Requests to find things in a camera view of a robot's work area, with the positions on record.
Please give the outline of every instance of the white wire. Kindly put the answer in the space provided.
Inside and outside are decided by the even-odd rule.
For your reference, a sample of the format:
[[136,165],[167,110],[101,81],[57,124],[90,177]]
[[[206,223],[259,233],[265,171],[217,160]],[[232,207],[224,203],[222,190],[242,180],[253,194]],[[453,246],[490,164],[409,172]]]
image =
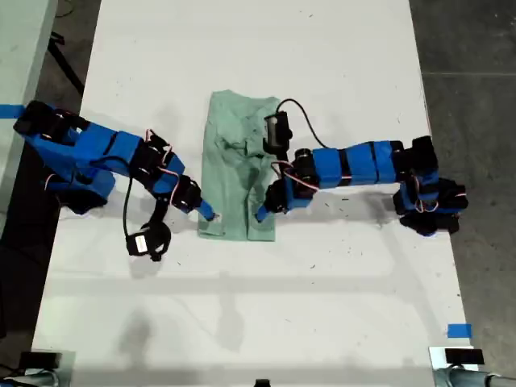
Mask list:
[[51,173],[50,175],[48,175],[47,180],[45,181],[45,188],[44,188],[44,191],[46,191],[46,190],[47,190],[47,185],[48,185],[48,182],[50,181],[50,178],[51,178],[52,176],[55,176],[55,175],[56,175],[55,173]]

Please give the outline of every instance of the blue tape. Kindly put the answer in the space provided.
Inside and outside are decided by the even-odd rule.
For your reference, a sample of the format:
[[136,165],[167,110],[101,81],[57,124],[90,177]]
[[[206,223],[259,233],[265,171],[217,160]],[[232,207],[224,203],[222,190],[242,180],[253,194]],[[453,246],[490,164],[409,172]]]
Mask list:
[[24,111],[24,105],[0,105],[0,119],[19,119]]
[[471,339],[471,324],[448,324],[449,339]]

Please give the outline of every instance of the black cable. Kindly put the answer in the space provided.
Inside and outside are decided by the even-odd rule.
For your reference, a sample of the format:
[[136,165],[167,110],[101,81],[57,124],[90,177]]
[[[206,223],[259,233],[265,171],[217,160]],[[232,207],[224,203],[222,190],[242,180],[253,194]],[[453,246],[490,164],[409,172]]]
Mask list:
[[301,109],[301,111],[303,112],[303,115],[305,116],[305,120],[306,120],[306,123],[308,124],[308,127],[310,128],[310,131],[312,132],[312,135],[314,135],[314,138],[315,140],[319,143],[319,145],[321,145],[323,148],[328,148],[325,144],[323,144],[323,142],[319,139],[319,137],[317,137],[317,135],[315,134],[315,130],[314,128],[312,127],[312,123],[310,122],[310,120],[308,119],[308,114],[305,112],[305,109],[303,109],[303,106],[301,106],[301,103],[299,103],[298,101],[296,101],[295,99],[292,99],[292,98],[287,98],[287,99],[284,99],[283,101],[280,102],[280,104],[277,106],[276,108],[276,114],[279,113],[280,111],[280,108],[281,108],[281,105],[283,105],[284,103],[286,102],[293,102],[295,103],[296,105],[298,105],[299,109]]
[[102,157],[98,160],[91,161],[90,164],[96,164],[107,160],[116,160],[120,161],[126,168],[127,172],[129,173],[129,185],[127,186],[127,192],[126,192],[126,198],[123,201],[123,213],[122,213],[122,225],[123,225],[123,234],[126,236],[126,238],[129,236],[129,233],[127,232],[127,205],[129,204],[129,195],[131,194],[131,188],[132,188],[132,175],[130,173],[130,166],[127,161],[125,161],[122,157],[119,156],[106,156]]
[[5,364],[0,364],[0,368],[4,368],[4,369],[6,369],[7,371],[10,371],[10,372],[18,371],[16,368],[9,367],[8,365],[5,365]]
[[75,6],[72,4],[72,0],[64,0],[67,4],[70,5],[70,9],[68,12],[64,12],[62,15],[56,15],[56,19],[65,18],[66,16],[70,16],[75,11]]

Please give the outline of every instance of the green towel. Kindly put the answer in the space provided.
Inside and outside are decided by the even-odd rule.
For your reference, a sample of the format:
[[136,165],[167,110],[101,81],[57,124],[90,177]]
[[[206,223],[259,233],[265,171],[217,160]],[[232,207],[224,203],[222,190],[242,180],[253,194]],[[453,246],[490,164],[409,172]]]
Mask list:
[[248,98],[230,90],[211,94],[202,153],[202,197],[216,214],[199,219],[201,237],[274,240],[274,217],[258,223],[254,214],[265,200],[275,160],[263,149],[264,117],[273,114],[275,97]]

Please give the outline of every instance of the white surface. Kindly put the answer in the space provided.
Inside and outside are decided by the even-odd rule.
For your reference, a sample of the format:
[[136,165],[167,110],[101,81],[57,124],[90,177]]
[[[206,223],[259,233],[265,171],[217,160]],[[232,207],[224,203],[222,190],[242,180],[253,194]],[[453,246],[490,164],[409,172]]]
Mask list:
[[[407,0],[102,2],[86,118],[152,127],[200,181],[221,89],[296,98],[338,147],[429,131]],[[291,148],[316,148],[287,109]],[[73,385],[431,386],[428,347],[469,344],[446,337],[464,323],[449,237],[402,227],[383,206],[395,186],[318,193],[275,243],[199,239],[171,209],[162,264],[127,256],[126,187],[61,214],[34,348],[76,351]],[[129,208],[136,231],[154,203],[135,185]]]
[[[0,0],[0,104],[34,98],[57,0]],[[0,119],[0,235],[18,172],[23,140],[13,119]]]

